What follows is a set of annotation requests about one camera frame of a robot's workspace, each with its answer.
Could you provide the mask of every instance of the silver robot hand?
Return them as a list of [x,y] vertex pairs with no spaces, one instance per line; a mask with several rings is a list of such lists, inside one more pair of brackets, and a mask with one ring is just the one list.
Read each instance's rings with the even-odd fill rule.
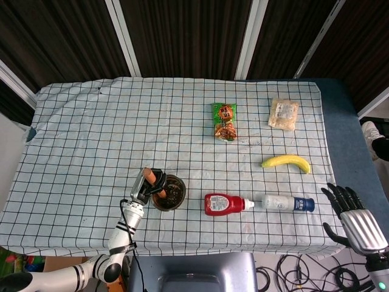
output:
[[337,235],[329,224],[323,223],[328,236],[337,243],[352,248],[366,257],[366,270],[379,291],[389,291],[389,252],[385,239],[373,214],[366,210],[355,191],[333,184],[322,192],[331,202],[345,230],[346,237]]

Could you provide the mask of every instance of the red bottle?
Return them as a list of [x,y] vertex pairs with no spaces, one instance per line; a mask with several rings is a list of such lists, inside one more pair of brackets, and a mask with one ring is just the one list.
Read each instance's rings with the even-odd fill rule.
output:
[[205,214],[209,216],[239,213],[252,207],[254,207],[254,202],[242,199],[240,196],[228,196],[223,193],[209,193],[205,195]]

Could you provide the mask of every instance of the banana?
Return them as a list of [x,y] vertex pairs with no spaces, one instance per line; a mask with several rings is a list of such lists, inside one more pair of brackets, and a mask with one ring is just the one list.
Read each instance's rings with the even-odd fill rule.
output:
[[262,162],[262,167],[272,167],[285,163],[292,163],[301,168],[305,173],[311,172],[311,166],[309,162],[302,157],[297,155],[281,155],[270,158],[264,162]]

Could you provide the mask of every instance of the white checkered tablecloth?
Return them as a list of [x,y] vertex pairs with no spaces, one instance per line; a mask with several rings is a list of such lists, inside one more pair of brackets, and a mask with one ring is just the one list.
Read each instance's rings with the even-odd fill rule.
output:
[[[300,104],[295,131],[267,125],[273,98]],[[238,140],[213,136],[213,102],[237,104]],[[92,256],[107,252],[141,167],[160,168],[187,186],[184,203],[161,212],[150,203],[135,234],[141,255],[227,251],[328,256],[341,247],[322,223],[340,222],[320,188],[334,182],[320,91],[308,82],[225,82],[190,78],[117,78],[52,84],[38,93],[36,136],[22,154],[5,210],[0,245],[23,254]],[[263,169],[282,154],[311,162]],[[252,210],[204,213],[204,196],[221,192],[313,198],[313,213]]]

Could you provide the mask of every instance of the person's foot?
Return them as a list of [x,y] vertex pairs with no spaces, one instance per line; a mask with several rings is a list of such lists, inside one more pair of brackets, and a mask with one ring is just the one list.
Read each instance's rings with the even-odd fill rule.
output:
[[378,156],[376,154],[376,152],[374,151],[371,143],[378,139],[378,138],[382,138],[382,137],[385,137],[384,135],[381,135],[379,132],[378,132],[378,129],[376,128],[375,124],[373,122],[365,122],[363,123],[362,125],[362,132],[363,132],[363,135],[365,136],[365,140],[366,140],[366,144],[369,148],[369,151],[370,151],[370,154],[371,154],[371,158],[373,160],[377,160],[378,159]]

